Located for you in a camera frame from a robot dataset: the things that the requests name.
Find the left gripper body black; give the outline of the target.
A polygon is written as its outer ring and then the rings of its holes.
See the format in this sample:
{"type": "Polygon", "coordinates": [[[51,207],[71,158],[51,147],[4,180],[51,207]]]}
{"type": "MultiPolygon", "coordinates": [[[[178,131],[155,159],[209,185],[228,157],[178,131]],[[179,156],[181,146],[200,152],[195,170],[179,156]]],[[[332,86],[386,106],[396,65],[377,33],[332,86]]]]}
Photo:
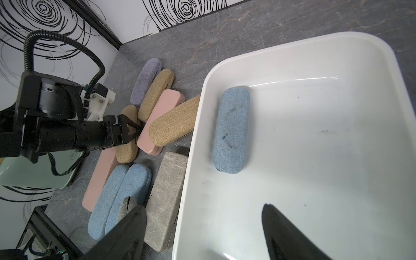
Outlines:
{"type": "Polygon", "coordinates": [[[63,78],[24,72],[19,89],[20,155],[28,159],[68,150],[100,150],[122,144],[116,117],[86,121],[82,87],[63,78]]]}

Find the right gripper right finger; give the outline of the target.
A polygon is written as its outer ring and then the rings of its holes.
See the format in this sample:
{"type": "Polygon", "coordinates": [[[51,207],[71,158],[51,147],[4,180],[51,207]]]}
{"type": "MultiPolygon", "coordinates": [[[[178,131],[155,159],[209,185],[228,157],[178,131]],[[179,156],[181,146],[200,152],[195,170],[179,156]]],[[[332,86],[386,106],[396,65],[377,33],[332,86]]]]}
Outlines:
{"type": "Polygon", "coordinates": [[[262,226],[271,260],[328,260],[329,257],[272,204],[262,209],[262,226]]]}

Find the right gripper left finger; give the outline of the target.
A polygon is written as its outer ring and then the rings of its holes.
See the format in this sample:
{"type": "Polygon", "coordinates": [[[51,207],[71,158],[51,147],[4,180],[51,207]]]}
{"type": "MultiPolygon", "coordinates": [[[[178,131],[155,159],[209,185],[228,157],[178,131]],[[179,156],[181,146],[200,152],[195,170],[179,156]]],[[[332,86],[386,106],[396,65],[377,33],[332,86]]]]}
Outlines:
{"type": "Polygon", "coordinates": [[[147,216],[143,206],[132,209],[82,260],[141,259],[147,216]]]}

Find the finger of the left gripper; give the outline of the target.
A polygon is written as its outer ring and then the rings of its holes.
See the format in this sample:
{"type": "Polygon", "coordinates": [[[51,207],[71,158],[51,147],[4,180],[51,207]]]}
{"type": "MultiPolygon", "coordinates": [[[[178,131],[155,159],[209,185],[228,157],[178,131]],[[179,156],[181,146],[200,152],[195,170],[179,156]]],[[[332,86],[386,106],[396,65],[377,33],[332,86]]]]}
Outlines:
{"type": "Polygon", "coordinates": [[[120,134],[120,145],[130,143],[131,141],[135,140],[140,134],[141,131],[136,131],[132,134],[129,134],[129,132],[122,132],[120,134]]]}
{"type": "Polygon", "coordinates": [[[143,130],[138,123],[124,114],[118,116],[118,124],[123,135],[139,135],[143,130]]]}

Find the purple fabric glasses case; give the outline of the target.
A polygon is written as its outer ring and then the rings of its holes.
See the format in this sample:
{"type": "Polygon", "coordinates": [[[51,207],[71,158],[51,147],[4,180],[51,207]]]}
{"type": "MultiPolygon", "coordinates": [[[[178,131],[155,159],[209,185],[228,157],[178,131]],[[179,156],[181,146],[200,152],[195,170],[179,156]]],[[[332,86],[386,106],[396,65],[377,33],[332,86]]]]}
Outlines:
{"type": "Polygon", "coordinates": [[[158,58],[151,58],[145,63],[137,78],[137,81],[135,82],[131,94],[130,102],[132,105],[139,107],[141,106],[147,91],[149,90],[156,76],[160,73],[161,68],[162,62],[158,58]]]}

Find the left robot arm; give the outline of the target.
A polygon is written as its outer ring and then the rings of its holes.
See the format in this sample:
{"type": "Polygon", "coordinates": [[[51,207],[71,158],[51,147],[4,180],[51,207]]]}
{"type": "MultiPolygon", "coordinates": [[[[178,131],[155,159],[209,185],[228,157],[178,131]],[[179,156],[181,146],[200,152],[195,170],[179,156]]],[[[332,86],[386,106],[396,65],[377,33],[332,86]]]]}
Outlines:
{"type": "Polygon", "coordinates": [[[16,102],[1,111],[1,157],[36,163],[47,153],[103,150],[141,134],[142,127],[126,115],[86,121],[81,91],[75,82],[25,71],[16,102]]]}

